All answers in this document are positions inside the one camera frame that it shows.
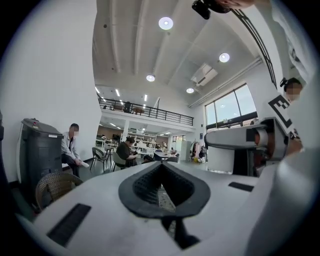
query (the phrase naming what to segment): seated man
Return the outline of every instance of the seated man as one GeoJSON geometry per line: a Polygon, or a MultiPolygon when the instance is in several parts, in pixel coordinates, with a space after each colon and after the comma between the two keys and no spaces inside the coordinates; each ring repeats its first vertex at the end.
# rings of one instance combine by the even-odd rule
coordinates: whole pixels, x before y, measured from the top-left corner
{"type": "Polygon", "coordinates": [[[76,137],[79,133],[79,125],[71,124],[69,131],[63,133],[61,142],[61,162],[71,167],[73,175],[79,177],[79,166],[89,167],[86,162],[80,160],[77,152],[76,137]]]}
{"type": "Polygon", "coordinates": [[[135,143],[134,138],[126,137],[126,141],[121,142],[119,146],[116,148],[116,153],[118,154],[118,156],[121,159],[125,160],[126,167],[137,165],[137,162],[136,162],[137,153],[130,148],[134,143],[135,143]]]}

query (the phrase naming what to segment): wicker chair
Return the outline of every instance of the wicker chair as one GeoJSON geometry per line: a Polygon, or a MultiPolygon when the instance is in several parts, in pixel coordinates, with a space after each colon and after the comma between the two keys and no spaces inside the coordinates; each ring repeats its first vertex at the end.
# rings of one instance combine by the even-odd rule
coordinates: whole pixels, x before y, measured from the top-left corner
{"type": "Polygon", "coordinates": [[[38,182],[35,188],[35,199],[39,209],[43,210],[44,192],[48,192],[52,203],[70,192],[73,189],[73,184],[79,186],[82,183],[81,179],[69,173],[53,172],[47,174],[38,182]]]}

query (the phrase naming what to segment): black railing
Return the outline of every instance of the black railing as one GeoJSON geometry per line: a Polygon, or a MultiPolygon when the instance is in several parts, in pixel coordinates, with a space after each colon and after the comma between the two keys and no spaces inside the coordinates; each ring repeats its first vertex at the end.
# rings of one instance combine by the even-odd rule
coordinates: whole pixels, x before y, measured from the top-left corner
{"type": "Polygon", "coordinates": [[[269,70],[269,74],[270,74],[270,78],[271,78],[271,82],[274,84],[275,88],[277,88],[277,83],[276,83],[276,76],[275,76],[275,72],[274,72],[274,66],[271,62],[269,53],[267,51],[267,48],[264,44],[264,41],[261,39],[258,31],[256,30],[255,26],[251,23],[250,19],[244,14],[244,12],[242,10],[236,10],[236,9],[232,9],[231,10],[233,12],[234,15],[236,15],[238,17],[238,19],[243,23],[243,25],[247,28],[247,30],[250,32],[250,34],[252,35],[254,41],[256,42],[256,44],[258,45],[262,56],[264,58],[264,61],[266,63],[266,66],[269,70]]]}
{"type": "Polygon", "coordinates": [[[179,123],[183,125],[193,126],[194,118],[191,116],[178,114],[163,109],[150,106],[143,106],[134,103],[126,103],[114,99],[99,99],[100,108],[103,110],[120,111],[134,115],[140,115],[149,118],[161,119],[179,123]]]}

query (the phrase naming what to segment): ceiling light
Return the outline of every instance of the ceiling light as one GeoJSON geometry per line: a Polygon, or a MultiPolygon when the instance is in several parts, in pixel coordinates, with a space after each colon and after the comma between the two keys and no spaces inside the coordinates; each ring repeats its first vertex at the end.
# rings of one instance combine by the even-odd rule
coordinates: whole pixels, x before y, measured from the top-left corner
{"type": "Polygon", "coordinates": [[[222,53],[219,57],[219,60],[221,62],[227,62],[228,60],[230,60],[230,56],[228,53],[222,53]]]}
{"type": "Polygon", "coordinates": [[[195,90],[193,88],[189,88],[189,89],[186,89],[186,92],[188,94],[192,94],[195,90]]]}
{"type": "Polygon", "coordinates": [[[153,74],[148,74],[146,76],[146,79],[149,81],[149,82],[153,82],[155,80],[155,76],[153,74]]]}
{"type": "Polygon", "coordinates": [[[159,27],[163,30],[169,30],[174,26],[174,22],[169,17],[163,17],[159,20],[159,27]]]}

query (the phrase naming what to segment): white ceiling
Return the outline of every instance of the white ceiling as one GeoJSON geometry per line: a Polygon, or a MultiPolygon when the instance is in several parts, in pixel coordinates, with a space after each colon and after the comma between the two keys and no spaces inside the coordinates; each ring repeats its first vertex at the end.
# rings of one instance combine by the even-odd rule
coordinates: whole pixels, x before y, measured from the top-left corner
{"type": "Polygon", "coordinates": [[[235,73],[256,58],[257,54],[248,49],[230,24],[215,13],[204,20],[191,8],[192,3],[193,0],[97,0],[93,71],[105,98],[114,96],[110,91],[117,88],[123,91],[125,101],[141,104],[141,96],[149,90],[147,106],[153,107],[152,102],[159,95],[156,90],[150,92],[150,82],[142,84],[141,80],[154,74],[157,87],[173,88],[192,103],[202,96],[202,91],[214,89],[216,79],[227,80],[231,70],[235,73]],[[162,17],[172,18],[172,29],[159,27],[162,17]],[[219,55],[224,52],[230,55],[227,63],[219,62],[219,55]],[[218,75],[205,88],[198,87],[200,93],[188,95],[186,89],[194,87],[191,77],[203,63],[212,66],[218,75]]]}

